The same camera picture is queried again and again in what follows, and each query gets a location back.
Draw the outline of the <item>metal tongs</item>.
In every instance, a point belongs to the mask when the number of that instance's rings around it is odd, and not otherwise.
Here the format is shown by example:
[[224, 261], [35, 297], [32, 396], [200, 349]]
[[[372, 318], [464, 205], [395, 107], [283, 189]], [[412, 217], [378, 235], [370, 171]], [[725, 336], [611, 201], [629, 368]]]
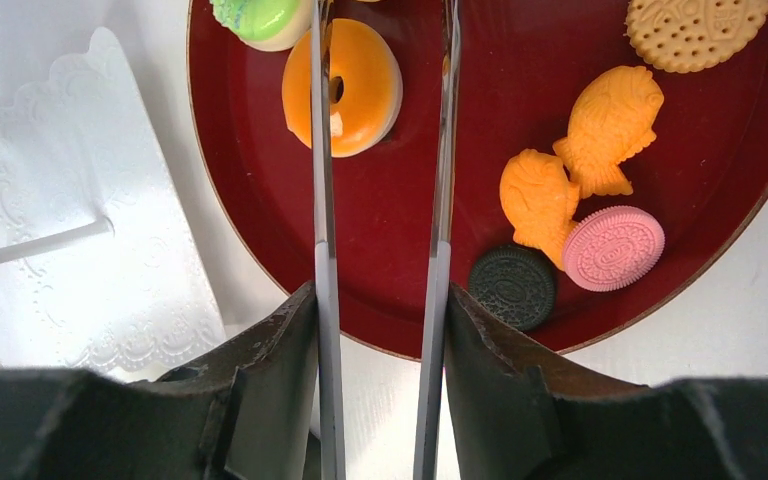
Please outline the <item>metal tongs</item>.
[[[325, 479], [343, 479], [346, 476], [346, 460], [329, 120], [329, 49], [334, 21], [332, 8], [330, 1], [316, 1], [312, 7], [311, 147], [315, 293], [319, 327], [321, 471]], [[450, 283], [456, 177], [455, 143], [462, 44], [459, 12], [459, 2], [443, 2], [440, 126], [413, 460], [413, 476], [416, 479], [433, 479], [437, 474], [444, 330]]]

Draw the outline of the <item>orange macaron pair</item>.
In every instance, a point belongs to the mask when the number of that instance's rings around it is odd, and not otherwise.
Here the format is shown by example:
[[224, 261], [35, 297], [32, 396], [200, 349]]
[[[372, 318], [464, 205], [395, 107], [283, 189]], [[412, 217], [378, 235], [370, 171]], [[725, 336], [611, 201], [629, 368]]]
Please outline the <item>orange macaron pair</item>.
[[593, 80], [570, 113], [552, 153], [525, 149], [505, 165], [500, 204], [515, 243], [541, 251], [562, 268], [562, 250], [580, 200], [630, 195], [620, 165], [656, 139], [664, 94], [643, 66], [618, 66]]

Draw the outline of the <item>green donut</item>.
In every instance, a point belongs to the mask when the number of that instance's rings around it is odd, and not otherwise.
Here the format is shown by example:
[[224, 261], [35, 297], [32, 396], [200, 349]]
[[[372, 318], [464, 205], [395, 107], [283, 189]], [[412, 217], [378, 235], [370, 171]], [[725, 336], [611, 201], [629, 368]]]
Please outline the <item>green donut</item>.
[[292, 48], [310, 29], [310, 0], [211, 0], [217, 22], [246, 45], [264, 52]]

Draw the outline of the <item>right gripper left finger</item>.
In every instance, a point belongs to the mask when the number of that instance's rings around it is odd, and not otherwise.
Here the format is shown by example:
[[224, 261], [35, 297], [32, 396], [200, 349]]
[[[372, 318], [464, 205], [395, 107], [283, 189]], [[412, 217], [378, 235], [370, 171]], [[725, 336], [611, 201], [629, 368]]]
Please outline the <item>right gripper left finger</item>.
[[0, 369], [0, 479], [299, 479], [317, 329], [306, 283], [154, 381]]

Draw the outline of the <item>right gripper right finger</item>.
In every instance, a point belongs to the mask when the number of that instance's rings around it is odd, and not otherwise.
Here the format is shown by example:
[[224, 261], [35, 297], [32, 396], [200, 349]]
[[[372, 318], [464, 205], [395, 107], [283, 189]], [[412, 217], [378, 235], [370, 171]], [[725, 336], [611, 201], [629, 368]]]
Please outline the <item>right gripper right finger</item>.
[[768, 378], [628, 383], [503, 324], [459, 286], [445, 333], [464, 479], [768, 479]]

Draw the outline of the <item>white tiered dessert stand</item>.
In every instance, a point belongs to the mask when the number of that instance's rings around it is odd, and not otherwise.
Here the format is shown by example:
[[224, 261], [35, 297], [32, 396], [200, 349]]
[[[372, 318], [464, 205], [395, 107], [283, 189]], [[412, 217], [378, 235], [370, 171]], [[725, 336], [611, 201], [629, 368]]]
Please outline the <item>white tiered dessert stand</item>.
[[226, 334], [115, 34], [0, 95], [0, 367], [174, 367]]

